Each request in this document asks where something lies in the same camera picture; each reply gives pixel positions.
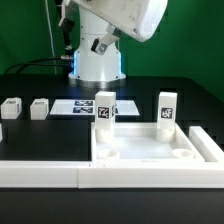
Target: cable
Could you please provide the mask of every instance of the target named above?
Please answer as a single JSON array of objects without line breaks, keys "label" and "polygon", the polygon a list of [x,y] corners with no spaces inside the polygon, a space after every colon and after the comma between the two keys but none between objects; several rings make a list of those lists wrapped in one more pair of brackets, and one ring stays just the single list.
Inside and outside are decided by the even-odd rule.
[{"label": "cable", "polygon": [[19,68],[17,70],[16,73],[20,73],[22,70],[24,70],[26,67],[28,67],[29,65],[27,65],[27,64],[29,64],[29,63],[38,63],[38,62],[45,62],[45,61],[54,61],[54,63],[55,63],[56,60],[61,60],[61,58],[60,57],[52,57],[52,58],[35,59],[32,61],[29,61],[28,63],[25,63],[21,68]]},{"label": "cable", "polygon": [[[52,51],[53,57],[55,57],[54,39],[53,39],[52,30],[51,30],[51,20],[50,20],[49,7],[48,7],[48,1],[47,0],[45,0],[45,9],[46,9],[46,14],[47,14],[48,29],[49,29],[50,40],[51,40],[51,51]],[[55,75],[57,74],[56,67],[54,68],[54,73],[55,73]]]},{"label": "cable", "polygon": [[47,67],[52,67],[52,66],[54,66],[54,67],[63,67],[63,66],[65,66],[65,64],[37,64],[37,63],[15,64],[15,65],[12,65],[12,66],[10,66],[9,68],[7,68],[3,74],[5,75],[5,74],[8,73],[9,70],[11,70],[11,69],[13,69],[13,68],[15,68],[15,67],[18,67],[18,66],[24,66],[24,65],[26,65],[25,68],[27,68],[27,67],[30,66],[30,65],[33,65],[33,66],[47,66]]}]

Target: white box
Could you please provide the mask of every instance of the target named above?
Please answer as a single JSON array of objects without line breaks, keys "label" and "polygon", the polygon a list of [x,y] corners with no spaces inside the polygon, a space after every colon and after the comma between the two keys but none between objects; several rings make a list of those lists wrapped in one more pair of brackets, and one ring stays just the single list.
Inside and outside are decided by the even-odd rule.
[{"label": "white box", "polygon": [[2,119],[16,119],[22,111],[22,100],[20,98],[7,98],[1,105]]},{"label": "white box", "polygon": [[0,142],[2,141],[2,125],[0,124]]},{"label": "white box", "polygon": [[30,106],[31,120],[45,120],[49,112],[48,99],[35,99]]}]

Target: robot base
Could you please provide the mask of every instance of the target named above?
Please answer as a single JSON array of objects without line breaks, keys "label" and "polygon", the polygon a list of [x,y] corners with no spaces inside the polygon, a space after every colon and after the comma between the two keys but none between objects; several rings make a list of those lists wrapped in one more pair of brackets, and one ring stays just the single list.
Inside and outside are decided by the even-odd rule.
[{"label": "robot base", "polygon": [[74,76],[72,73],[68,75],[69,84],[75,86],[82,86],[86,88],[99,88],[107,89],[115,86],[122,86],[125,84],[126,75],[122,74],[118,79],[112,81],[86,81],[79,79],[77,76]]}]

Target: small cube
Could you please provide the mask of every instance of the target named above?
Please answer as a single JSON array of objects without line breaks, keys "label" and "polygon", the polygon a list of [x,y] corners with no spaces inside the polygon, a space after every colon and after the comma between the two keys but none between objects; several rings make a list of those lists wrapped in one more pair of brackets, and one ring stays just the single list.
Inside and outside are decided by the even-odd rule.
[{"label": "small cube", "polygon": [[174,130],[177,93],[161,92],[159,95],[157,128]]},{"label": "small cube", "polygon": [[96,115],[95,126],[96,129],[110,131],[114,128],[115,123],[115,104],[116,93],[100,91],[95,96]]},{"label": "small cube", "polygon": [[49,112],[48,99],[35,99],[30,106],[31,120],[45,120]]},{"label": "small cube", "polygon": [[16,119],[22,111],[22,100],[20,98],[7,98],[1,105],[2,119]]}]

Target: black cable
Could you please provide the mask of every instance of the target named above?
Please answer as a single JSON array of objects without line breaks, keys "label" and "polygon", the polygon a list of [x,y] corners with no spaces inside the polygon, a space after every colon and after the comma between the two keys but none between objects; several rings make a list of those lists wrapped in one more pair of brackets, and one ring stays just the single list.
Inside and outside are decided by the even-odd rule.
[{"label": "black cable", "polygon": [[40,59],[35,59],[35,60],[32,60],[32,61],[29,61],[28,63],[25,63],[21,68],[19,68],[17,70],[16,73],[20,73],[22,70],[24,70],[26,67],[28,67],[29,63],[39,63],[39,62],[44,62],[44,61],[56,61],[56,60],[61,60],[60,57],[51,57],[51,58],[40,58]]},{"label": "black cable", "polygon": [[10,71],[11,69],[18,67],[18,66],[26,66],[25,68],[27,68],[28,66],[33,65],[33,66],[47,66],[47,67],[53,67],[53,66],[57,66],[57,67],[63,67],[65,66],[65,64],[37,64],[37,63],[23,63],[23,64],[15,64],[10,66],[9,68],[7,68],[5,70],[5,72],[3,73],[4,75],[8,73],[8,71]]}]

